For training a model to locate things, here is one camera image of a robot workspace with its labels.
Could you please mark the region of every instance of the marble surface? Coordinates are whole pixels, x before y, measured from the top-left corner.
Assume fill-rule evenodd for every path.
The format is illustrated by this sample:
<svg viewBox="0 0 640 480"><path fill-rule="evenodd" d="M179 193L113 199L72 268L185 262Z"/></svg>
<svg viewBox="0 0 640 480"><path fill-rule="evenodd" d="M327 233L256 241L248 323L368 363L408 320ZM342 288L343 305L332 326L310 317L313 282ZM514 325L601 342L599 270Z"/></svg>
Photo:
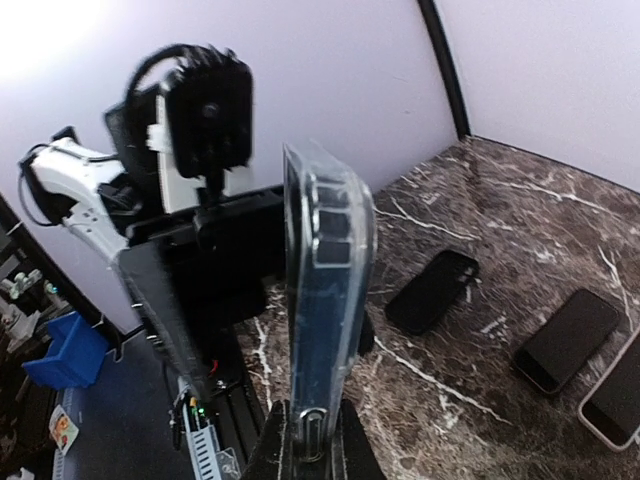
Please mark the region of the marble surface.
<svg viewBox="0 0 640 480"><path fill-rule="evenodd" d="M516 149L467 139L375 197L379 249L367 308L376 346L345 395L390 479L640 478L637 445L614 454L576 418L640 321L640 196ZM480 262L430 333L408 338L385 304L441 250ZM579 287L626 318L554 399L510 367L517 347ZM265 409L288 397L284 294L238 328Z"/></svg>

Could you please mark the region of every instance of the clear phone case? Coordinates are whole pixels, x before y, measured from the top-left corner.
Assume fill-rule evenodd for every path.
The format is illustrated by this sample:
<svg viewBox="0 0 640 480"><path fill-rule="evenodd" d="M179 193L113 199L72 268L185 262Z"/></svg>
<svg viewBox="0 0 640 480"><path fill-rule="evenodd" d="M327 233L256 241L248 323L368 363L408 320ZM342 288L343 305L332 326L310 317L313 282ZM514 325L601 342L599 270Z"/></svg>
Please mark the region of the clear phone case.
<svg viewBox="0 0 640 480"><path fill-rule="evenodd" d="M296 455L322 457L355 362L376 248L371 192L317 144L285 145L291 427Z"/></svg>

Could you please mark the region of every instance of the black smartphone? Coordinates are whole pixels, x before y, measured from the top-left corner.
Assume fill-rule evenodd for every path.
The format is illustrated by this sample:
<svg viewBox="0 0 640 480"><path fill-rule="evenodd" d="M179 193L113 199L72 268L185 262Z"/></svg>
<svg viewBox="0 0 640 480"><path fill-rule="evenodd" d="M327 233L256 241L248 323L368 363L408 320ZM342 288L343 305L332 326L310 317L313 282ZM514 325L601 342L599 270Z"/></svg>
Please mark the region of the black smartphone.
<svg viewBox="0 0 640 480"><path fill-rule="evenodd" d="M466 255L440 252L387 304L387 319L404 333L422 335L445 314L479 270L478 262Z"/></svg>
<svg viewBox="0 0 640 480"><path fill-rule="evenodd" d="M513 364L543 393L556 394L619 322L613 306L578 290L518 349Z"/></svg>
<svg viewBox="0 0 640 480"><path fill-rule="evenodd" d="M613 451L640 434L640 330L578 408L578 418Z"/></svg>

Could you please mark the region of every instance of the white backdrop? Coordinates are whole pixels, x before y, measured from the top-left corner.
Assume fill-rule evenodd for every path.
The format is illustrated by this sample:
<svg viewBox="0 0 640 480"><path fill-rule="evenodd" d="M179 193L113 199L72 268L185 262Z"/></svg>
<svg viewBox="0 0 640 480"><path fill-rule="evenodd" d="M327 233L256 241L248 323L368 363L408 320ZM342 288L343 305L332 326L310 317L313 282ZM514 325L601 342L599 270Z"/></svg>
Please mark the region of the white backdrop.
<svg viewBox="0 0 640 480"><path fill-rule="evenodd" d="M173 42L233 48L253 70L254 165L281 180L282 143L316 138L374 189L455 142L415 0L23 0L0 7L0 191L61 127L112 152L102 113L138 62ZM30 230L123 331L137 325L106 265L59 229Z"/></svg>
<svg viewBox="0 0 640 480"><path fill-rule="evenodd" d="M640 3L436 4L474 134L640 191Z"/></svg>

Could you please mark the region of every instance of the cable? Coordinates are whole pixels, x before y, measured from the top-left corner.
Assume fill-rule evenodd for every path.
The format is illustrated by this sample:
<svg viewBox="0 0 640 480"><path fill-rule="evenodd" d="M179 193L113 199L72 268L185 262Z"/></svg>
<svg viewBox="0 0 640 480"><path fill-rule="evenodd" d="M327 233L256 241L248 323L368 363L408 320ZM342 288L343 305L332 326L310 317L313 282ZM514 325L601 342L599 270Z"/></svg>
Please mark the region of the cable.
<svg viewBox="0 0 640 480"><path fill-rule="evenodd" d="M25 215L29 220L40 227L55 227L55 223L42 223L35 219L31 212L27 208L27 203L24 201L24 192L22 189L22 184L24 183L24 173L20 172L20 176L18 177L18 199L20 200L20 205L22 205L22 209L24 210Z"/></svg>
<svg viewBox="0 0 640 480"><path fill-rule="evenodd" d="M125 127L129 130L130 134L133 132L133 101L138 89L138 85L142 79L151 71L153 67L158 65L164 60L169 60L176 57L185 57L186 52L192 48L191 45L185 43L177 43L169 45L157 52L149 55L136 69L136 72L131 77L124 97L124 117Z"/></svg>
<svg viewBox="0 0 640 480"><path fill-rule="evenodd" d="M31 147L29 149L29 151L25 155L25 158L29 157L33 152L35 152L39 148L49 148L49 144L48 143L37 143L37 144L35 144L33 147Z"/></svg>
<svg viewBox="0 0 640 480"><path fill-rule="evenodd" d="M71 150L67 150L66 148L58 147L57 145L48 145L56 152L66 153L67 155L77 158L78 160L87 160L89 163L102 163L102 162L110 162L111 160L117 160L117 155L105 155L103 157L87 157L86 155L82 155L78 152L73 152Z"/></svg>
<svg viewBox="0 0 640 480"><path fill-rule="evenodd" d="M201 47L198 45L189 45L186 43L176 43L169 45L158 50L155 53L149 55L136 69L133 77L127 85L124 97L124 119L125 128L129 130L129 134L133 138L134 135L134 116L133 116L133 102L138 90L138 86L142 79L153 69L156 65L164 60L177 59L179 64L184 67L183 59L187 61L188 66L200 66L207 65L209 67L214 64L223 65L224 58L220 55L215 48Z"/></svg>

